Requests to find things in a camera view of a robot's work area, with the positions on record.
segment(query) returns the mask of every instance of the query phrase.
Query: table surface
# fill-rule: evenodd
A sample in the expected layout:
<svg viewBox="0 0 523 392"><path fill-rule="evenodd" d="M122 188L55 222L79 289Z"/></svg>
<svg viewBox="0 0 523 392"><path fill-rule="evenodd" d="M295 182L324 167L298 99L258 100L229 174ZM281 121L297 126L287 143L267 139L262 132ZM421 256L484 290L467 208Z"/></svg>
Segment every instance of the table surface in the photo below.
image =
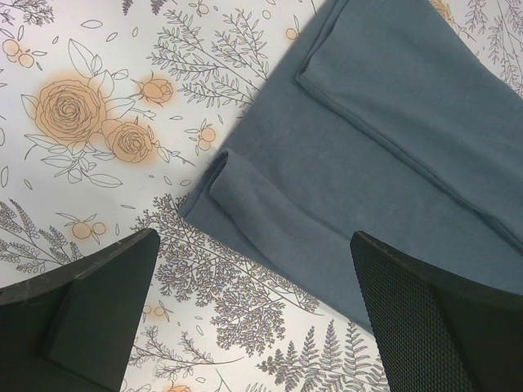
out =
<svg viewBox="0 0 523 392"><path fill-rule="evenodd" d="M523 96L521 0L431 2ZM388 390L368 333L175 213L321 3L0 1L0 287L157 229L122 391Z"/></svg>

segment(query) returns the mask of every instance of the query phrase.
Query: folded cloth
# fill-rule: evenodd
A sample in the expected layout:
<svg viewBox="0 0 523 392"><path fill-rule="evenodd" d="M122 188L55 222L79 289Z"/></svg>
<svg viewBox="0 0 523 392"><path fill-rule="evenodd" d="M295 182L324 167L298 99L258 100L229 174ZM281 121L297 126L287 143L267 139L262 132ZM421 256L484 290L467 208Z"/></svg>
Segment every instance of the folded cloth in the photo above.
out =
<svg viewBox="0 0 523 392"><path fill-rule="evenodd" d="M416 51L411 51L409 43L417 39L422 41L416 42ZM392 62L390 74L377 73L381 84L380 80L369 80L367 91L365 79L374 76L366 69L379 68L374 63L381 61L376 51L380 47L387 47L387 53L402 51L409 69L395 69L398 65ZM362 56L367 50L374 55L355 60L352 53ZM432 72L444 76L437 79L439 84L429 83L432 90L425 91L431 97L429 102L438 103L438 110L428 111L414 102L423 99L420 91L415 90L415 99L409 96L416 83L422 82L420 75L426 77L424 67L430 62L426 53L431 50L443 57L437 63L440 68L431 68ZM477 64L426 0L328 0L270 76L253 107L182 206L180 215L369 330L349 248L350 238L357 230L465 278L523 294L523 256L517 241L507 231L500 235L502 230L492 226L496 222L505 225L506 221L492 215L487 223L487 216L478 214L494 214L498 209L492 206L480 210L477 200L469 200L467 192L475 193L469 188L472 185L467 185L468 180L460 183L458 177L447 179L443 176L446 171L438 172L437 179L431 178L428 172L438 168L438 162L431 160L431 152L427 152L424 161L404 159L401 154L406 153L399 147L393 150L386 143L375 141L381 134L394 136L396 128L403 140L418 127L427 138L440 140L436 147L445 157L452 155L454 162L460 162L454 157L459 154L458 147L476 151L475 145L470 147L464 137L451 153L446 151L447 134L440 126L464 129L469 137L470 130L461 121L471 121L471 111L489 112L499 105L455 107L470 93L445 82L445 75L455 69L443 65L453 64L456 56L460 66L473 73L471 83L484 83L489 88L484 94L510 100L521 112L523 102L512 104L513 93L502 82L491 79L489 71ZM389 78L398 80L390 82ZM388 83L394 91L382 86ZM445 114L446 110L452 115L438 114ZM506 124L519 116L495 112L492 115L496 121ZM383 129L388 120L394 127ZM409 130L401 128L406 123ZM485 134L480 133L482 140ZM412 154L423 158L427 147L422 138L416 140L422 145L420 150L415 144L408 147L412 147ZM475 157L484 159L481 165L489 163L487 153L501 149L492 145L488 149L487 143L481 144L484 151L476 151ZM474 167L469 168L469 176L482 176ZM491 188L487 191L496 195ZM482 202L485 201L493 200L485 197Z"/></svg>

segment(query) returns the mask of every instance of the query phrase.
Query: branch illustration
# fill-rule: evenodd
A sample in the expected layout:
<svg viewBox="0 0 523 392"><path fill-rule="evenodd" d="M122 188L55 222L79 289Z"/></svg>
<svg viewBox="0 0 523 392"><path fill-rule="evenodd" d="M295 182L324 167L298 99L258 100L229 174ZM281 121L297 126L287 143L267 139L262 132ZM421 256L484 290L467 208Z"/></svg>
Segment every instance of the branch illustration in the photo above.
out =
<svg viewBox="0 0 523 392"><path fill-rule="evenodd" d="M49 231L37 230L25 210L10 199L14 210L6 203L0 202L0 229L17 238L17 242L8 242L0 238L0 260L16 263L16 270L25 273L43 274L51 265L65 265L82 258L76 243L68 242L65 236L50 227ZM38 244L40 238L48 242L49 248Z"/></svg>

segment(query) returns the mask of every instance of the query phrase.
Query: rose illustration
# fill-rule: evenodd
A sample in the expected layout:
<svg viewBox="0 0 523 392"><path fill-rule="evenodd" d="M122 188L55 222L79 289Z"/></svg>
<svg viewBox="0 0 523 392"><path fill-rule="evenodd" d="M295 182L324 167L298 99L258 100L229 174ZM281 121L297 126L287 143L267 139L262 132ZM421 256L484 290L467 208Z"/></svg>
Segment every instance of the rose illustration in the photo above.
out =
<svg viewBox="0 0 523 392"><path fill-rule="evenodd" d="M148 102L163 104L172 97L172 84L165 79L152 79L147 83L133 81L140 88L139 100L145 98Z"/></svg>
<svg viewBox="0 0 523 392"><path fill-rule="evenodd" d="M153 149L154 134L150 127L144 129L134 122L105 120L101 130L107 147L125 162L138 163Z"/></svg>
<svg viewBox="0 0 523 392"><path fill-rule="evenodd" d="M62 145L86 141L104 120L101 94L77 80L54 82L40 91L36 126Z"/></svg>

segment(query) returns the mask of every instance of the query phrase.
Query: leaf illustration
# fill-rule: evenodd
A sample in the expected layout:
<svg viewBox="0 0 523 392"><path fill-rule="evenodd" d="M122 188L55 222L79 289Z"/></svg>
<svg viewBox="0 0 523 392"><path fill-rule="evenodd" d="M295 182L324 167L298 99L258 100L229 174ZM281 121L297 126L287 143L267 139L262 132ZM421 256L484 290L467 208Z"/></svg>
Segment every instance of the leaf illustration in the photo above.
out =
<svg viewBox="0 0 523 392"><path fill-rule="evenodd" d="M98 55L96 55L95 58L92 59L92 62L91 62L92 72L94 74L98 74L98 72L100 72L101 67L102 67L101 58Z"/></svg>
<svg viewBox="0 0 523 392"><path fill-rule="evenodd" d="M15 39L15 36L13 34L11 34L9 31L5 30L5 29L0 29L0 33L4 33L5 35L7 35L9 38L11 39Z"/></svg>
<svg viewBox="0 0 523 392"><path fill-rule="evenodd" d="M54 154L62 154L67 151L67 147L64 145L53 145L52 147L49 147L48 151Z"/></svg>
<svg viewBox="0 0 523 392"><path fill-rule="evenodd" d="M107 37L107 39L105 40L106 42L111 42L112 40L114 40L116 37L118 37L118 33L111 33L109 34L109 36Z"/></svg>
<svg viewBox="0 0 523 392"><path fill-rule="evenodd" d="M93 174L89 176L89 181L94 185L102 186L105 188L117 188L122 184L116 177L109 176L107 174Z"/></svg>
<svg viewBox="0 0 523 392"><path fill-rule="evenodd" d="M114 81L108 71L97 74L87 84L92 90L99 91L102 98L107 98L113 93Z"/></svg>
<svg viewBox="0 0 523 392"><path fill-rule="evenodd" d="M67 179L70 184L76 184L82 180L82 172L79 169L73 169L67 173Z"/></svg>
<svg viewBox="0 0 523 392"><path fill-rule="evenodd" d="M67 149L69 150L71 155L80 154L83 151L85 144L86 144L85 140L75 141L74 143L67 145Z"/></svg>
<svg viewBox="0 0 523 392"><path fill-rule="evenodd" d="M105 103L105 108L107 110L107 119L115 120L122 117L132 106L134 106L135 101L129 98L116 98L114 100L108 100Z"/></svg>
<svg viewBox="0 0 523 392"><path fill-rule="evenodd" d="M50 149L57 146L58 143L50 136L44 135L24 135L27 139L31 140L36 145L43 147L44 149Z"/></svg>
<svg viewBox="0 0 523 392"><path fill-rule="evenodd" d="M98 29L104 24L101 23L99 20L86 20L81 24L82 27L85 27L86 29Z"/></svg>
<svg viewBox="0 0 523 392"><path fill-rule="evenodd" d="M25 96L22 94L22 104L24 105L25 112L31 119L36 118L36 108L40 101L35 96Z"/></svg>
<svg viewBox="0 0 523 392"><path fill-rule="evenodd" d="M94 55L84 45L73 39L69 40L69 57L78 73L85 78L91 78L94 73L91 70Z"/></svg>
<svg viewBox="0 0 523 392"><path fill-rule="evenodd" d="M47 165L64 168L71 166L73 159L65 155L53 155L51 157L42 159L42 161L45 162Z"/></svg>
<svg viewBox="0 0 523 392"><path fill-rule="evenodd" d="M128 76L129 76L129 71L127 71L126 69L120 69L119 71L116 71L113 74L114 80L122 80L122 79L128 78Z"/></svg>
<svg viewBox="0 0 523 392"><path fill-rule="evenodd" d="M111 159L116 158L116 155L114 155L113 153L97 153L93 154L92 156L102 161L110 161Z"/></svg>
<svg viewBox="0 0 523 392"><path fill-rule="evenodd" d="M5 166L0 172L0 185L5 188L9 181L9 167Z"/></svg>
<svg viewBox="0 0 523 392"><path fill-rule="evenodd" d="M169 163L171 161L171 154L167 151L165 147L158 147L158 155L165 162Z"/></svg>
<svg viewBox="0 0 523 392"><path fill-rule="evenodd" d="M65 214L63 212L57 212L56 214L60 215L60 216L63 216L66 219L71 219L72 221L75 221L75 222L79 222L80 221L79 218L77 218L76 216L70 215L70 214Z"/></svg>

